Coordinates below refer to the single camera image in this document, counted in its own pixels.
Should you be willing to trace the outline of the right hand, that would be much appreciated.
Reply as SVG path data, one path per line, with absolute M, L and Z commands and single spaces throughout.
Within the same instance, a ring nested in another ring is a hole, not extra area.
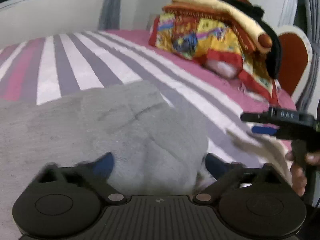
M 290 169 L 292 174 L 292 188 L 296 194 L 302 197 L 305 192 L 305 187 L 307 185 L 308 179 L 304 175 L 303 169 L 295 162 L 292 152 L 288 152 L 285 155 L 285 158 L 288 161 L 293 162 Z M 319 160 L 320 160 L 319 152 L 307 153 L 305 156 L 305 161 L 309 165 L 319 166 Z

